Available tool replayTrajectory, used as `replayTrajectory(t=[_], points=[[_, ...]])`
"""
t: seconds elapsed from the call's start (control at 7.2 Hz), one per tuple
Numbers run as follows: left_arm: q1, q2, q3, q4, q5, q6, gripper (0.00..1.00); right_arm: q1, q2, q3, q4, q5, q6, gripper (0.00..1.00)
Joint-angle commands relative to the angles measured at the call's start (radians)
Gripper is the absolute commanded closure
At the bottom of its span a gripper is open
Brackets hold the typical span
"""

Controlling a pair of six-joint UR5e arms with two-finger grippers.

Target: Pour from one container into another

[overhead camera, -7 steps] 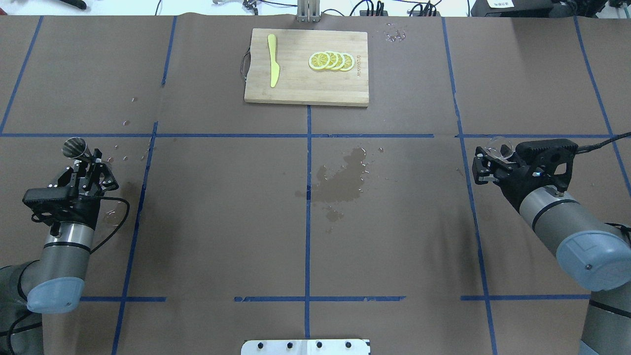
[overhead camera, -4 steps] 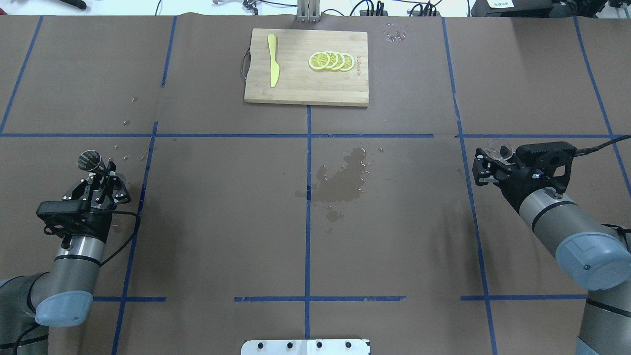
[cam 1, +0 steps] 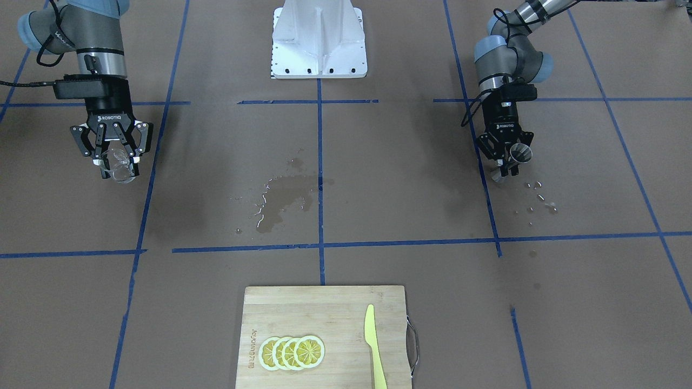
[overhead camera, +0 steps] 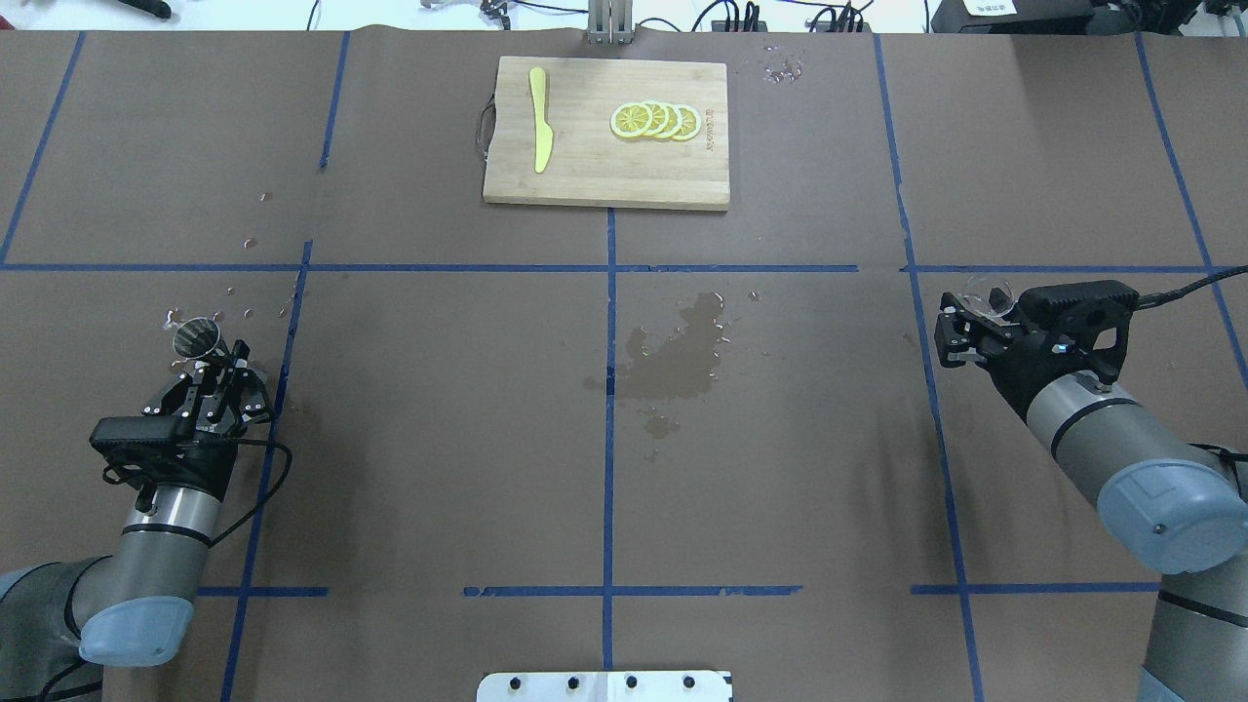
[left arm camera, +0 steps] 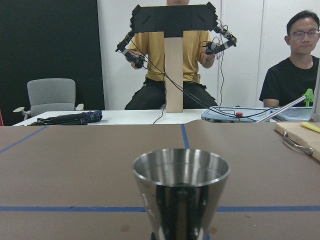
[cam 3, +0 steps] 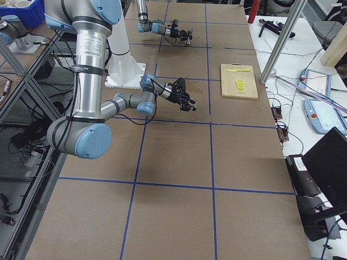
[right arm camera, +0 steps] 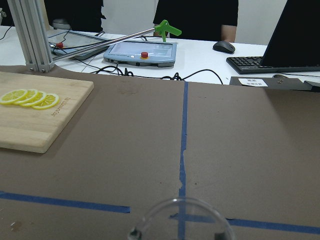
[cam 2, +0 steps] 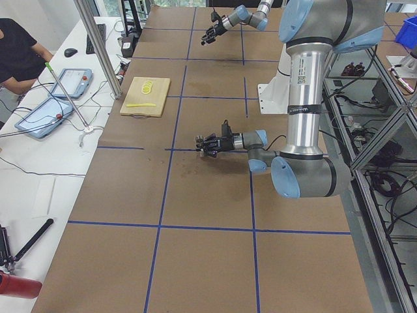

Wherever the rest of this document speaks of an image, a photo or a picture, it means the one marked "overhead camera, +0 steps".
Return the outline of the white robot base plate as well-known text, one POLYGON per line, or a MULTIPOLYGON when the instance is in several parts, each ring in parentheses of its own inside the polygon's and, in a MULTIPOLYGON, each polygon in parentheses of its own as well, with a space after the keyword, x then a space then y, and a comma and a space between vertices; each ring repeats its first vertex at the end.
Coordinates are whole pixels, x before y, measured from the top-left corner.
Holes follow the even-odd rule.
POLYGON ((638 670, 499 672, 477 687, 477 701, 733 701, 729 672, 638 670))

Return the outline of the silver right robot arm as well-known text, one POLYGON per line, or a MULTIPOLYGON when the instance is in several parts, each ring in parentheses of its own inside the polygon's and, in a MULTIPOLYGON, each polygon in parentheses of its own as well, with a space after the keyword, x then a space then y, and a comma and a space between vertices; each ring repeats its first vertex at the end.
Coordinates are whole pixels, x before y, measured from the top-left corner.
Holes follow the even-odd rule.
POLYGON ((1186 443, 1119 386, 1134 314, 1114 280, 945 292, 938 363, 983 368, 1104 530, 1159 573, 1141 701, 1243 701, 1246 453, 1186 443))

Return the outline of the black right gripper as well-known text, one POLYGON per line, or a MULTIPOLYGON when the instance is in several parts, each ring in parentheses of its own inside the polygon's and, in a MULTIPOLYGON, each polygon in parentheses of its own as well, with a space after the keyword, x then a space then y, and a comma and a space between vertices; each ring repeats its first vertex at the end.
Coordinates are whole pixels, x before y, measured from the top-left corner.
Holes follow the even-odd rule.
POLYGON ((1017 416, 1030 413, 1035 397, 1058 378, 1058 357, 1046 341, 1050 332, 1043 329, 1013 325, 1010 316, 976 317, 963 310, 953 292, 942 294, 934 329, 941 368, 983 368, 1017 416))

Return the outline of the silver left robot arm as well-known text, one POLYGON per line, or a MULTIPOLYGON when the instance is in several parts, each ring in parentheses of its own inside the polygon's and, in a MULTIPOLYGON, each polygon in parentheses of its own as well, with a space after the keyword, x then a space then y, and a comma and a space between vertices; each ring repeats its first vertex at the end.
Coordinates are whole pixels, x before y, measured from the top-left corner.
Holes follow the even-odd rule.
POLYGON ((106 668, 168 663, 183 643, 207 556, 227 536, 218 511, 247 431, 275 413, 242 339, 190 339, 192 363, 136 416, 89 437, 102 478, 134 488, 115 555, 2 577, 2 698, 99 701, 106 668))

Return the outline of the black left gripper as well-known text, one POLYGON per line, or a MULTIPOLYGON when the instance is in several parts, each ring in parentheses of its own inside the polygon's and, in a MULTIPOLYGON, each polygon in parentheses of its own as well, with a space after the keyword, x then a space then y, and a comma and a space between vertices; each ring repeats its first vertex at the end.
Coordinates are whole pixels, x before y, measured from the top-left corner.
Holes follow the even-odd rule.
POLYGON ((226 378, 217 368, 181 368, 173 381, 144 403, 144 416, 172 416, 196 431, 222 437, 245 436, 245 426, 273 421, 267 373, 253 368, 251 349, 236 339, 226 378))

